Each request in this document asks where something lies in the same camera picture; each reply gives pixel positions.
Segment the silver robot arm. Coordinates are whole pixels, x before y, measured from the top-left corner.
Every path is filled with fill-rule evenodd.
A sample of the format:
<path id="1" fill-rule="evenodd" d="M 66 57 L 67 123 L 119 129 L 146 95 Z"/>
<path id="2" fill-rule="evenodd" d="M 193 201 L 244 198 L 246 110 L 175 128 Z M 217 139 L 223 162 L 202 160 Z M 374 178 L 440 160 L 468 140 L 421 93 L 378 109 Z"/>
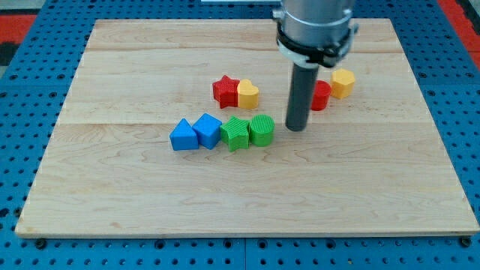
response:
<path id="1" fill-rule="evenodd" d="M 281 0 L 271 12 L 280 53 L 301 68 L 333 68 L 358 31 L 359 25 L 350 23 L 354 5 L 354 0 Z"/>

